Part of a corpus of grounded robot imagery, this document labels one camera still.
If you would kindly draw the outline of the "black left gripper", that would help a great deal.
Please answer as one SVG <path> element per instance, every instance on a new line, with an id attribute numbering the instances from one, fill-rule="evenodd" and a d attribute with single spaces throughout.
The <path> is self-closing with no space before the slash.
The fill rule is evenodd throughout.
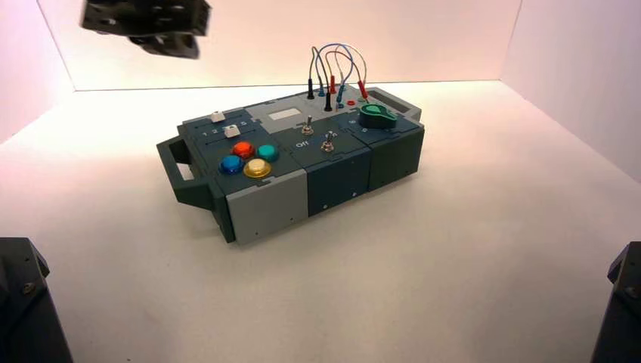
<path id="1" fill-rule="evenodd" d="M 152 36 L 187 33 L 204 36 L 211 6 L 206 1 L 86 1 L 80 26 L 117 36 L 152 54 L 196 60 L 194 36 Z"/>

